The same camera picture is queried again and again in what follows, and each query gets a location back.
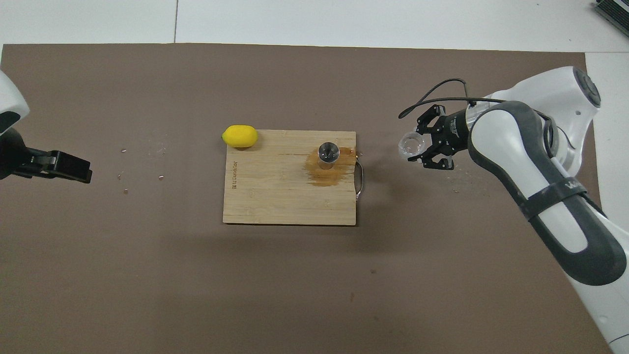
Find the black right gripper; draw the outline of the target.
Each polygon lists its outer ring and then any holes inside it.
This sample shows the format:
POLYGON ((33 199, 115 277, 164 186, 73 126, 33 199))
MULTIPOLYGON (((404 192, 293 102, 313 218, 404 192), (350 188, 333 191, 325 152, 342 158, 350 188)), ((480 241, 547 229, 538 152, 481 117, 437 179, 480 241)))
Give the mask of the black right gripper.
POLYGON ((433 145, 419 159, 424 168, 454 170, 453 155, 469 148, 469 127, 466 110, 446 115, 443 105, 432 105, 416 120, 415 132, 432 136, 433 145))

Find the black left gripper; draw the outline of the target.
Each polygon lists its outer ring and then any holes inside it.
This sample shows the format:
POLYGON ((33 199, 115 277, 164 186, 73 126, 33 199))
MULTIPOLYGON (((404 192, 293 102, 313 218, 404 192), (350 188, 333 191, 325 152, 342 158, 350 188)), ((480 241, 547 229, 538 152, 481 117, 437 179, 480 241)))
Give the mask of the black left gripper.
POLYGON ((91 163, 63 151, 42 151, 29 148, 23 137, 14 128, 9 128, 0 137, 0 178, 20 176, 20 169, 27 166, 29 177, 60 177, 90 184, 91 163))

